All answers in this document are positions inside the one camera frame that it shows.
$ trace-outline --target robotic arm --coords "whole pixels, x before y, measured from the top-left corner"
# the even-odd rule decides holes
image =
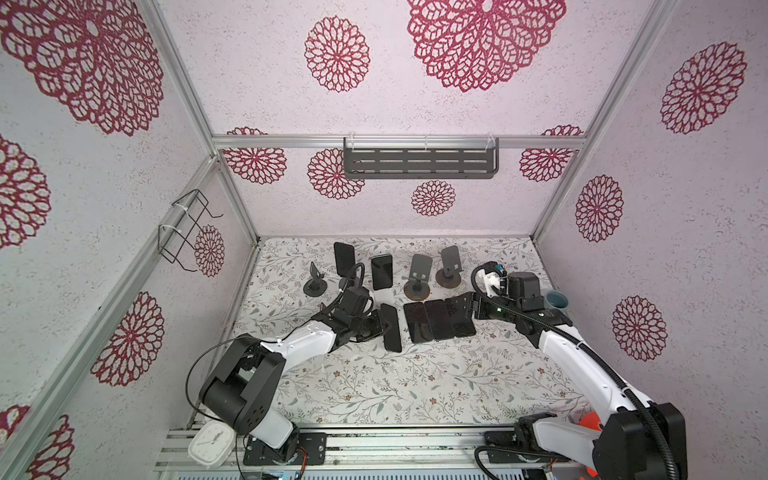
[[[360,343],[382,334],[378,312],[372,304],[366,309],[372,302],[369,291],[360,280],[352,280],[358,267],[364,269],[361,263],[355,265],[331,304],[286,338],[270,341],[245,334],[235,339],[200,390],[204,405],[237,434],[263,442],[276,462],[288,462],[295,455],[299,437],[298,427],[271,407],[283,371],[330,353],[353,337]],[[603,480],[686,479],[682,414],[629,385],[589,347],[566,315],[545,309],[533,273],[507,274],[501,265],[489,262],[470,278],[476,292],[474,310],[514,323],[568,374],[603,426],[599,432],[562,422],[551,413],[528,415],[515,425],[513,444],[479,449],[534,457],[555,452],[597,470]]]

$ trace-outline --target white clock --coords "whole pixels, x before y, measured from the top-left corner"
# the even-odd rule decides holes
[[[208,422],[187,447],[192,459],[208,468],[224,463],[237,441],[235,431],[223,422]]]

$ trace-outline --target table surface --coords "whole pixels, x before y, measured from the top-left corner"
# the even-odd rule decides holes
[[[548,286],[531,241],[525,238],[270,238],[261,245],[233,335],[267,338],[306,322],[338,294],[333,243],[356,248],[366,265],[363,285],[371,289],[370,259],[391,254],[394,287],[375,292],[377,301],[398,309],[402,353],[384,349],[383,339],[347,344],[283,373],[273,406],[296,423],[495,424],[520,415],[555,412],[579,420],[590,407],[573,382],[549,358],[515,331],[512,324],[475,320],[477,335],[413,344],[402,305],[402,291],[414,253],[433,258],[427,300],[472,291],[472,269],[495,260],[506,270],[535,273]],[[458,245],[462,283],[445,289],[434,281],[442,268],[440,250]],[[328,290],[312,298],[302,291],[310,262],[326,275]]]

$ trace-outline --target black smartphone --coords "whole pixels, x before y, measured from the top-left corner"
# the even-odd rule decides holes
[[[333,253],[336,255],[336,273],[339,276],[347,276],[355,266],[355,247],[336,242],[333,244]]]
[[[429,329],[429,323],[427,323],[427,311],[424,310],[424,303],[406,303],[402,306],[402,311],[406,314],[406,323],[408,323],[412,342],[424,343],[434,340],[432,331]]]
[[[445,309],[448,310],[453,333],[457,337],[477,334],[472,322],[472,292],[445,299]]]
[[[424,302],[427,311],[427,323],[432,330],[435,340],[447,340],[453,338],[453,327],[448,317],[448,309],[444,300],[430,300]]]
[[[397,309],[392,305],[382,303],[379,307],[379,320],[384,329],[384,348],[387,352],[402,352],[400,340],[400,322],[397,320]]]
[[[392,255],[379,255],[371,259],[373,289],[392,288]]]

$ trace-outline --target orange object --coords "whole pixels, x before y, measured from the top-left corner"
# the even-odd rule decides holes
[[[600,428],[600,417],[598,417],[598,414],[595,412],[590,412],[585,415],[578,424],[583,427],[587,427],[588,429],[602,430],[602,428]],[[598,476],[598,473],[589,467],[587,467],[587,473],[593,477]]]

